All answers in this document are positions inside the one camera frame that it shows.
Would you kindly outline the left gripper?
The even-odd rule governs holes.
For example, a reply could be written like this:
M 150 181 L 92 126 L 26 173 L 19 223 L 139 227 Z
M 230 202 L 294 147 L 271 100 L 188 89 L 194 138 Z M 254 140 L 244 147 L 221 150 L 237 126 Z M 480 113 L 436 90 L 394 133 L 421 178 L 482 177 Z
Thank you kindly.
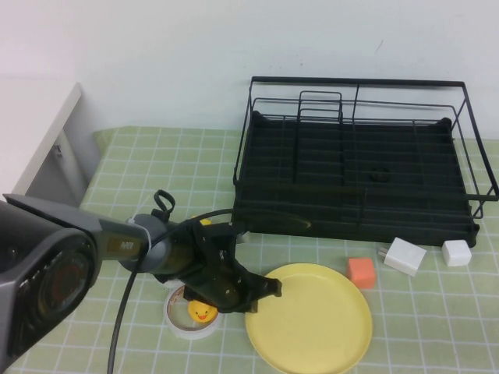
M 282 295 L 279 279 L 251 273 L 232 257 L 206 257 L 194 249 L 169 249 L 159 255 L 155 275 L 179 279 L 194 293 L 194 299 L 222 313 L 256 313 L 259 300 Z

